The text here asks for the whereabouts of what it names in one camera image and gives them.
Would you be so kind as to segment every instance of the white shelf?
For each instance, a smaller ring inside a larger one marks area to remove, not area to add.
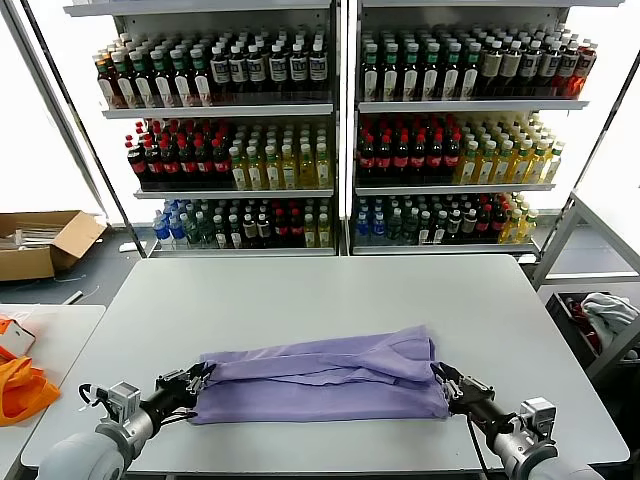
[[[122,0],[70,5],[64,7],[64,11],[72,17],[94,17],[246,10],[309,10],[329,8],[330,4],[330,0]]]
[[[537,256],[540,254],[540,249],[535,243],[353,247],[354,255],[459,255],[482,253],[533,254]]]
[[[146,200],[157,198],[161,200],[182,200],[184,198],[199,198],[209,200],[240,199],[240,198],[329,198],[333,196],[330,188],[322,190],[185,190],[171,192],[143,192],[138,190],[134,197]]]
[[[150,258],[206,258],[206,257],[330,257],[335,248],[192,248],[184,250],[154,250]]]
[[[360,102],[360,113],[519,112],[525,110],[582,110],[582,100],[476,100],[429,102]]]
[[[454,193],[498,193],[498,192],[546,192],[554,184],[499,183],[495,185],[421,185],[398,187],[356,187],[358,196],[375,195],[440,195]]]
[[[189,118],[189,117],[275,117],[290,115],[330,115],[332,103],[282,105],[224,105],[219,107],[135,108],[104,110],[108,119]]]

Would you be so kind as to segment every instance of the beverage bottle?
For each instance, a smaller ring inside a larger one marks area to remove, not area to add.
[[[478,93],[483,97],[493,97],[495,94],[496,79],[502,63],[502,42],[496,40],[483,53],[480,79],[478,80]]]
[[[304,244],[307,248],[316,247],[316,224],[312,213],[304,216]]]
[[[418,61],[418,44],[408,43],[406,46],[407,52],[405,55],[405,64],[402,69],[402,101],[410,102],[413,100],[416,83],[418,81],[418,69],[416,68],[416,62]]]
[[[398,80],[398,44],[387,44],[387,55],[382,66],[382,101],[393,102],[396,97],[396,85]]]
[[[569,84],[569,78],[573,75],[579,59],[578,42],[570,42],[562,52],[556,76],[553,77],[551,81],[552,94],[559,96],[564,95],[567,85]]]
[[[449,45],[447,65],[443,71],[442,100],[453,100],[455,97],[458,74],[460,73],[458,62],[460,61],[461,48],[462,46],[456,42]]]
[[[512,156],[512,148],[513,142],[511,140],[505,140],[502,142],[500,155],[496,158],[491,173],[489,174],[489,183],[505,183],[507,169],[509,168],[509,162]]]
[[[460,100],[471,100],[478,79],[478,68],[480,58],[480,49],[482,45],[478,42],[469,44],[467,53],[467,62],[462,73],[462,82],[460,84]]]
[[[400,141],[396,146],[393,155],[393,168],[391,176],[399,183],[407,182],[407,165],[409,163],[409,137],[408,135],[402,135]]]
[[[378,46],[369,43],[366,47],[366,60],[362,76],[362,100],[364,102],[375,102],[378,92]]]
[[[542,58],[540,40],[533,40],[529,49],[522,54],[518,69],[518,94],[524,97],[535,95],[534,78],[538,73],[538,66]]]
[[[500,236],[498,237],[498,243],[516,243],[518,236],[518,226],[520,224],[520,217],[522,216],[522,210],[516,208],[511,212],[511,218],[505,224]]]
[[[425,138],[424,135],[419,134],[416,137],[416,141],[411,149],[411,156],[409,158],[409,183],[414,185],[421,185],[424,183],[424,162],[425,162]]]

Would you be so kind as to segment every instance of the bottle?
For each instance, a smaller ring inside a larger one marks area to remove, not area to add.
[[[513,142],[511,140],[505,140],[504,142],[502,142],[500,155],[498,156],[498,158],[496,158],[493,169],[489,174],[489,183],[505,183],[507,169],[509,168],[509,162],[512,156],[512,148]]]
[[[418,61],[418,44],[408,43],[406,46],[407,52],[405,56],[405,64],[402,69],[402,101],[410,102],[413,100],[416,83],[418,80],[418,70],[416,68],[416,62]]]
[[[427,44],[427,58],[422,74],[421,85],[421,99],[423,102],[433,100],[435,97],[436,85],[439,84],[440,78],[438,75],[438,55],[440,51],[440,45],[438,43]]]
[[[362,101],[375,102],[378,92],[378,45],[369,43],[366,46],[366,60],[362,76]]]
[[[451,43],[449,45],[449,55],[447,58],[447,65],[444,68],[444,79],[442,84],[442,100],[453,100],[456,93],[456,85],[458,83],[458,74],[460,67],[458,62],[460,60],[459,43]]]
[[[396,84],[398,80],[398,44],[387,44],[387,55],[382,66],[382,101],[393,102],[396,96]]]
[[[482,45],[477,42],[471,42],[469,44],[467,62],[464,66],[460,85],[460,100],[471,100],[471,97],[473,97],[476,80],[478,78],[478,59],[480,58],[481,48]]]

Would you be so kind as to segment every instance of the bottle label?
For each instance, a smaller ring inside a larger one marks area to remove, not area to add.
[[[431,100],[433,98],[433,90],[436,86],[436,80],[438,78],[437,70],[428,70],[424,74],[424,80],[422,82],[422,101]]]
[[[575,70],[578,63],[578,58],[580,58],[580,55],[578,54],[563,54],[556,75],[558,75],[559,77],[570,77],[571,75],[573,75],[573,71]]]
[[[462,89],[460,90],[460,100],[469,100],[473,93],[473,87],[476,84],[478,78],[477,70],[467,70],[464,72],[464,78],[462,79]]]
[[[287,81],[287,60],[284,58],[270,58],[271,80],[274,82]]]
[[[287,190],[295,190],[296,188],[296,177],[293,172],[292,167],[284,167],[282,169],[282,173],[284,174],[284,188]]]
[[[311,80],[314,82],[324,82],[327,79],[327,59],[325,57],[311,57]]]
[[[98,80],[98,85],[100,85],[100,90],[102,90],[102,94],[104,95],[104,99],[107,101],[107,106],[109,108],[116,108],[116,105],[113,101],[114,93],[113,88],[111,88],[111,84],[109,80],[105,80],[101,78]]]
[[[478,185],[486,185],[489,183],[489,174],[493,168],[493,162],[484,162],[478,176]]]
[[[438,168],[440,166],[440,162],[442,162],[442,157],[438,157],[435,155],[427,155],[425,162],[428,167]]]
[[[214,82],[225,84],[231,81],[229,63],[226,60],[211,60],[211,71],[213,72]]]
[[[309,78],[307,57],[291,57],[289,64],[291,65],[291,79],[294,82],[304,82]]]
[[[127,102],[127,107],[136,108],[136,96],[133,93],[133,88],[131,88],[131,82],[129,79],[119,78],[118,86],[120,87],[124,101]]]
[[[171,89],[169,88],[169,82],[167,79],[162,77],[156,78],[156,85],[158,86],[160,98],[162,99],[164,106],[167,108],[175,107],[173,95],[171,94]]]
[[[144,106],[153,108],[153,95],[151,94],[151,88],[149,88],[149,81],[146,78],[136,78],[136,86],[138,87]]]
[[[242,248],[242,237],[238,232],[231,233],[231,241],[234,248]]]
[[[447,167],[456,167],[458,166],[458,159],[459,157],[456,155],[455,157],[452,155],[445,155],[443,160],[444,160],[444,164]]]
[[[246,190],[247,189],[247,180],[244,176],[244,170],[241,168],[233,169],[233,178],[236,181],[236,187],[238,190]]]
[[[396,80],[398,79],[398,72],[389,70],[384,74],[384,85],[382,87],[382,101],[392,102],[393,94],[396,90]]]
[[[413,100],[413,94],[416,90],[416,80],[418,72],[415,70],[407,70],[404,74],[404,86],[402,89],[402,101],[410,102]]]
[[[269,188],[271,190],[278,190],[278,188],[280,188],[278,167],[267,167],[267,177],[269,178]]]
[[[458,82],[458,71],[449,70],[444,76],[444,85],[442,86],[442,100],[452,100],[456,91],[456,83]]]
[[[378,72],[369,71],[364,74],[364,101],[365,102],[374,102],[376,100],[377,83],[378,83]]]
[[[198,88],[198,95],[203,107],[211,106],[211,90],[209,89],[209,80],[207,77],[198,75],[196,77],[196,87]]]
[[[249,80],[254,83],[264,82],[267,79],[267,72],[264,69],[264,61],[260,58],[248,58],[247,69],[249,70]]]
[[[393,157],[393,166],[396,168],[404,168],[409,163],[409,157]]]
[[[538,67],[538,75],[541,77],[553,77],[558,70],[560,64],[559,55],[549,55],[545,53],[540,60],[540,67]]]
[[[513,78],[518,73],[518,67],[520,66],[520,60],[522,55],[511,55],[505,53],[502,56],[502,63],[500,64],[500,76],[505,78]]]
[[[234,83],[244,83],[249,79],[247,74],[247,62],[244,58],[240,60],[229,60],[229,70],[231,71],[231,80]]]

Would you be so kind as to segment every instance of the purple cloth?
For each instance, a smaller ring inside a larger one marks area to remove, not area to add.
[[[192,423],[445,418],[424,326],[397,333],[208,353]]]

